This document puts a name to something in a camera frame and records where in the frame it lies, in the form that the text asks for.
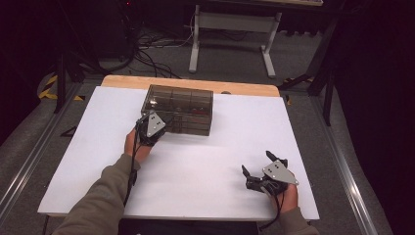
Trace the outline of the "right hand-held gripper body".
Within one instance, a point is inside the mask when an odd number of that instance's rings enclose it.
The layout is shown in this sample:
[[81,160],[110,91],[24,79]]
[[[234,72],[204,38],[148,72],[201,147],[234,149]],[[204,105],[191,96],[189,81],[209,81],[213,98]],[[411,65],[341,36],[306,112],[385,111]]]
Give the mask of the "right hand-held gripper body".
[[289,184],[298,185],[299,182],[287,169],[287,160],[277,160],[262,169],[263,176],[247,179],[246,187],[250,190],[265,193],[268,196],[278,196],[283,193]]

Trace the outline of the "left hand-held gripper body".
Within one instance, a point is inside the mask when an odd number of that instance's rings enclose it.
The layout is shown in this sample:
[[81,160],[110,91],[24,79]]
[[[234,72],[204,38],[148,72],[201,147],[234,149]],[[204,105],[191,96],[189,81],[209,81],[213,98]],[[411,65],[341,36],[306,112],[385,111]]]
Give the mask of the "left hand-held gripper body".
[[149,111],[136,121],[135,130],[142,146],[153,147],[165,134],[166,123],[155,111]]

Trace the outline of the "smoky transparent drawer box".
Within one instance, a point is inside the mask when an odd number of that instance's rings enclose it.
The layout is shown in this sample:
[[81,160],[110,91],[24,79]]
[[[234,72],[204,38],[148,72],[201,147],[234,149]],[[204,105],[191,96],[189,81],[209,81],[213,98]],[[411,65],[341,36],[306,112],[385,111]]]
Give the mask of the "smoky transparent drawer box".
[[145,97],[141,114],[155,111],[163,120],[174,114],[170,133],[209,136],[212,122],[213,92],[152,84]]

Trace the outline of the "person's right hand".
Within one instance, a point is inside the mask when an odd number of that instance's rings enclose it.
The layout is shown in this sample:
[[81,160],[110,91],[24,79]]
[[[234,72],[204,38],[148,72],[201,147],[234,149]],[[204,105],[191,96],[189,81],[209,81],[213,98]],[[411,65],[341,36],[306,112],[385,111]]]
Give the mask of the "person's right hand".
[[270,197],[270,202],[275,211],[280,214],[296,210],[299,207],[298,188],[294,184],[289,184],[288,188],[277,198]]

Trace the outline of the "person's left hand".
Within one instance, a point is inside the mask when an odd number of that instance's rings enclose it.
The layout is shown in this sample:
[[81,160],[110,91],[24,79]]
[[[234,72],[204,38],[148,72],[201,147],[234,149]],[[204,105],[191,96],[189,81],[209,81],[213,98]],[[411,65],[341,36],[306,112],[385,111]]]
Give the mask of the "person's left hand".
[[136,162],[141,164],[145,161],[151,153],[152,148],[150,146],[142,146],[138,140],[136,131],[132,129],[125,138],[124,153],[130,157],[133,157]]

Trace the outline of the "wooden table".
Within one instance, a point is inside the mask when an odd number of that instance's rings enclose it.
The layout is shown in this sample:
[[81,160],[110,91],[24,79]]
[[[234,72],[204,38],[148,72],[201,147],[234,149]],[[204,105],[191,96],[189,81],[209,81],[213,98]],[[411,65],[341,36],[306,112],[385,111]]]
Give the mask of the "wooden table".
[[161,78],[132,75],[107,75],[101,85],[105,87],[148,89],[151,84],[211,90],[216,94],[279,97],[275,85],[240,82],[208,81],[195,79]]

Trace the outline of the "white board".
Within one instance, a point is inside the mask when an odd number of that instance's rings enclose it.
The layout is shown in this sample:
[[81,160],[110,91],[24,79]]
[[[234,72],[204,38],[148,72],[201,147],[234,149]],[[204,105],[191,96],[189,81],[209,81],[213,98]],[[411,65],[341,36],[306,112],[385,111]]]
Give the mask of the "white board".
[[[123,152],[140,117],[142,89],[99,86],[87,105],[39,212],[66,215]],[[216,94],[208,136],[166,133],[137,173],[125,216],[260,221],[273,218],[268,197],[246,187],[242,171],[260,177],[268,153],[285,159],[299,182],[307,219],[319,216],[283,99]]]

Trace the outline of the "black metal stand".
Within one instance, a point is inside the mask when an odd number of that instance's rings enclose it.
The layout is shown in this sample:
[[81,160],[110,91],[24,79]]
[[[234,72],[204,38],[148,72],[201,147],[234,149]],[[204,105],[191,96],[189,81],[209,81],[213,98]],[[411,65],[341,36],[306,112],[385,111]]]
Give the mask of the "black metal stand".
[[312,82],[308,86],[306,92],[309,96],[318,96],[322,90],[325,90],[322,117],[327,126],[331,125],[330,114],[333,100],[334,78],[332,76],[333,70],[327,63],[326,56],[339,19],[339,17],[331,18],[306,73],[289,81],[284,81],[278,86],[280,90],[288,90],[289,88],[312,78]]
[[92,44],[86,40],[86,30],[82,28],[80,0],[51,0],[56,8],[57,20],[54,31],[57,39],[57,104],[54,113],[59,113],[68,99],[67,77],[75,85],[85,79],[81,64],[102,75],[110,72],[104,69],[92,54]]

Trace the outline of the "yellow black hazard tape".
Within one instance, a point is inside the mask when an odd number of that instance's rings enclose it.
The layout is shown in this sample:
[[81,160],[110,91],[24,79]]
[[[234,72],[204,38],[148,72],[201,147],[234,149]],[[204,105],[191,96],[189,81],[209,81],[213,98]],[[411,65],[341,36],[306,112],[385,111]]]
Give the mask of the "yellow black hazard tape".
[[40,93],[38,94],[39,99],[52,99],[52,100],[57,100],[58,99],[58,95],[53,94],[51,92],[51,89],[52,89],[53,85],[56,83],[57,79],[58,79],[58,77],[56,75],[52,75],[48,79],[48,81],[46,82],[46,84],[41,89]]

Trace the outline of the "dark curtain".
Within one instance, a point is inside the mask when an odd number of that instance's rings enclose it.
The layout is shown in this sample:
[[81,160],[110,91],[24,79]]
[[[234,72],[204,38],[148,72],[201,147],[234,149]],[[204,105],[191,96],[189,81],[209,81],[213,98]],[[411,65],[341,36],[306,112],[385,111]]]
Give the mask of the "dark curtain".
[[52,37],[47,0],[0,0],[0,144],[40,103],[56,59]]
[[340,28],[337,90],[394,235],[415,235],[415,0],[374,0]]

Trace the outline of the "metal floor rail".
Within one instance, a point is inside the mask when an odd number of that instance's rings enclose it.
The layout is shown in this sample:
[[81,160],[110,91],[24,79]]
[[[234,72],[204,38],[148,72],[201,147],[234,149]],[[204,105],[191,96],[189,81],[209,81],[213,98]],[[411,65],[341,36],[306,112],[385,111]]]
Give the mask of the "metal floor rail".
[[27,155],[25,161],[22,164],[22,167],[19,169],[18,173],[13,178],[3,198],[0,200],[0,225],[8,217],[14,204],[16,203],[21,192],[23,191],[23,188],[25,187],[27,181],[31,177],[34,169],[40,161],[45,149],[47,148],[58,124],[62,120],[71,101],[77,95],[77,92],[79,91],[81,86],[81,83],[75,83],[69,88],[68,94],[64,96],[64,103],[56,113],[52,113],[51,117],[49,118],[45,126],[45,129],[42,131],[40,137],[37,139],[35,145]]
[[360,194],[359,188],[352,176],[350,168],[346,162],[345,156],[341,149],[337,145],[334,132],[330,126],[328,126],[323,118],[323,108],[319,100],[316,97],[310,97],[310,102],[314,112],[317,114],[320,125],[327,138],[332,156],[335,162],[339,178],[346,191],[347,199],[350,203],[356,221],[359,225],[362,235],[379,235],[372,217],[364,203],[364,200]]

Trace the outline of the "white desk frame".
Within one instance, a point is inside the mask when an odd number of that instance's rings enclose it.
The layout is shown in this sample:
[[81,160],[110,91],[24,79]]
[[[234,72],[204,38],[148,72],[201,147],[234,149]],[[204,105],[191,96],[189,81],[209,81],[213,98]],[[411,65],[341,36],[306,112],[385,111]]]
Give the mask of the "white desk frame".
[[198,67],[198,58],[200,51],[199,32],[201,28],[207,29],[225,29],[248,32],[267,33],[268,40],[260,46],[260,53],[266,68],[267,75],[270,78],[276,77],[276,72],[270,56],[274,38],[277,33],[281,13],[277,13],[274,17],[260,16],[244,16],[224,13],[209,13],[201,10],[201,6],[197,5],[194,11],[193,22],[193,44],[189,62],[189,72],[195,73]]

